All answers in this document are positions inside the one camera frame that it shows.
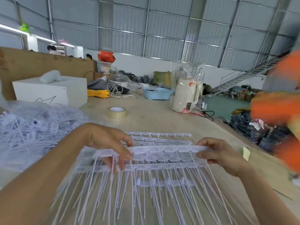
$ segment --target white box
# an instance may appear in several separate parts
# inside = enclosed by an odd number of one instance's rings
[[[44,84],[39,77],[13,81],[17,100],[60,103],[79,108],[88,100],[85,78],[62,76],[62,81]]]

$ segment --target yellow cable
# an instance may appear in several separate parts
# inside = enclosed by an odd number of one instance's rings
[[[99,98],[108,98],[110,96],[110,92],[108,90],[90,90],[88,89],[88,97],[96,96]]]

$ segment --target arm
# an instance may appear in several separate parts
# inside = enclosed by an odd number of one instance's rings
[[[84,124],[33,164],[0,192],[1,224],[40,225],[49,212],[56,189],[62,182],[81,149],[88,145],[112,148],[120,159],[131,159],[120,140],[132,146],[128,135],[114,128],[92,123]]]
[[[240,178],[261,225],[300,225],[300,221],[268,183],[226,141],[204,138],[197,145],[214,150],[201,151],[197,157],[206,159],[209,164],[217,163],[227,173]]]

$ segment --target black marker drawing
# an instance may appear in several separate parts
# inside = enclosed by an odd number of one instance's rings
[[[38,98],[38,99],[36,100],[36,102],[43,102],[43,103],[46,103],[46,104],[50,104],[50,103],[55,99],[55,97],[56,97],[56,96],[54,96],[54,97],[52,97],[52,98],[50,98],[50,99],[46,99],[46,100],[44,100],[44,99],[42,99],[42,98]]]

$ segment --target metal staircase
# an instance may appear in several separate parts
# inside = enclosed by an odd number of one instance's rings
[[[240,73],[238,71],[234,71],[224,77],[221,78],[220,85],[213,88],[214,95],[220,94],[221,92],[227,91],[229,88],[235,86],[237,83],[240,83],[251,76],[259,76],[265,73],[266,71],[272,69],[280,59],[282,59],[280,55],[271,58],[271,55],[267,56],[267,60],[261,62],[260,64],[256,65],[249,71],[245,73]]]

